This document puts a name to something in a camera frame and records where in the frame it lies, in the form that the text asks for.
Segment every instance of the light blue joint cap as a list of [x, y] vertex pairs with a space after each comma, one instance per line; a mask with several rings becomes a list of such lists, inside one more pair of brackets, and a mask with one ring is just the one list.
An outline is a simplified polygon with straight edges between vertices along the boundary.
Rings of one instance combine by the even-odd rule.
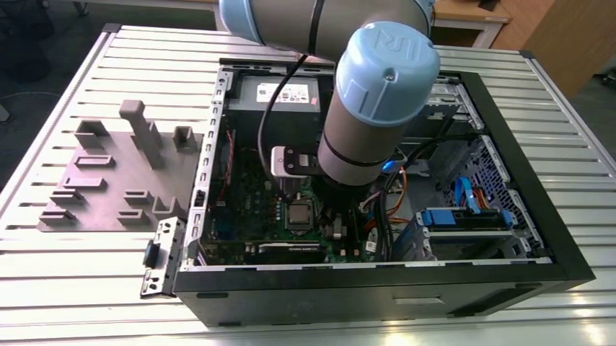
[[264, 45], [252, 18], [251, 0], [220, 0], [220, 18], [228, 32]]
[[427, 101], [439, 59], [430, 40], [396, 22], [374, 22], [350, 38], [335, 88], [350, 114], [378, 127], [406, 123]]

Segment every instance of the motherboard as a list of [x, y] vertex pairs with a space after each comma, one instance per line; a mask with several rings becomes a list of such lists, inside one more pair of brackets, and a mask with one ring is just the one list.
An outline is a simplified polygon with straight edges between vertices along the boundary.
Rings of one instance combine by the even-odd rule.
[[211, 233], [201, 237], [208, 265], [368, 262], [356, 210], [330, 215], [307, 178], [294, 202], [275, 196], [251, 148], [232, 153], [219, 197], [211, 206]]

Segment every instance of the black cable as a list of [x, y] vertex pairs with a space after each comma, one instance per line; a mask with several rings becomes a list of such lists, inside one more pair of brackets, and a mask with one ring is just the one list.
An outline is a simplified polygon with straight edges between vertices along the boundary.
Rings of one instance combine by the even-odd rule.
[[380, 203], [376, 198], [376, 200], [372, 203], [371, 211], [374, 215], [374, 222], [376, 223], [376, 249], [375, 249], [375, 254], [376, 254], [376, 262], [383, 261], [383, 245], [386, 242], [384, 239], [384, 226], [380, 223], [380, 214], [379, 214], [379, 209], [380, 209]]
[[266, 159], [264, 150], [263, 150], [263, 148], [264, 148], [263, 132], [264, 132], [266, 124], [267, 124], [267, 119], [270, 117], [271, 109], [274, 108], [274, 104], [276, 103], [278, 95], [280, 94], [282, 89], [284, 88], [284, 85], [287, 84], [287, 82], [291, 79], [292, 75], [298, 71], [300, 65], [304, 63], [307, 57], [308, 57], [307, 55], [300, 56], [298, 62], [295, 63], [292, 68], [288, 70], [287, 75], [284, 76], [284, 78], [282, 78], [282, 81], [278, 84], [276, 89], [274, 90], [274, 94], [271, 95], [270, 102], [267, 103], [267, 107], [266, 107], [266, 110], [263, 112], [263, 116], [260, 117], [259, 131], [256, 133], [256, 149], [258, 149], [258, 152], [259, 152], [260, 166], [263, 166], [263, 171], [266, 173], [267, 179], [271, 182], [271, 187], [274, 189], [275, 194], [278, 195], [278, 197], [280, 197], [282, 201], [284, 201], [286, 203], [288, 203], [292, 200], [291, 200], [291, 198], [288, 198], [284, 195], [284, 192], [280, 189], [280, 186], [278, 186], [276, 180], [274, 179], [274, 176], [271, 175], [270, 162]]
[[391, 224], [388, 222], [388, 215], [387, 215], [387, 191], [383, 191], [380, 195], [378, 196], [378, 221], [380, 224], [376, 222], [376, 227], [380, 227], [383, 229], [383, 236], [384, 236], [384, 260], [391, 261], [391, 252], [392, 252], [392, 246], [394, 246], [394, 231], [391, 229]]

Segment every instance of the power supply label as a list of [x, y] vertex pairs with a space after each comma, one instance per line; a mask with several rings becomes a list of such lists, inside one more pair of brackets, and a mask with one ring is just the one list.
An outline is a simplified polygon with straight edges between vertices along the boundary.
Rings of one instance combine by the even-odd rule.
[[[256, 102], [268, 102], [278, 88], [275, 83], [260, 83], [256, 86]], [[287, 84], [278, 95], [276, 103], [310, 103], [308, 86], [306, 84]]]

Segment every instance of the green circuit board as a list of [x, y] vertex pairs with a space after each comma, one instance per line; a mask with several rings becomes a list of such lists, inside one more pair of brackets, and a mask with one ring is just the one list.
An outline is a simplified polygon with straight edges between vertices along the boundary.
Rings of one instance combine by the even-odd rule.
[[310, 205], [311, 222], [300, 231], [288, 229], [288, 206], [274, 194], [255, 151], [235, 151], [224, 197], [224, 203], [219, 203], [211, 212], [212, 236], [201, 239], [208, 265], [244, 265], [245, 247], [271, 242], [319, 244], [326, 251], [323, 262], [328, 263], [370, 260], [360, 251], [355, 219], [352, 225], [347, 221], [347, 232], [352, 232], [350, 241], [334, 241], [324, 236], [319, 224], [322, 204], [312, 192], [310, 178], [302, 183], [298, 203]]

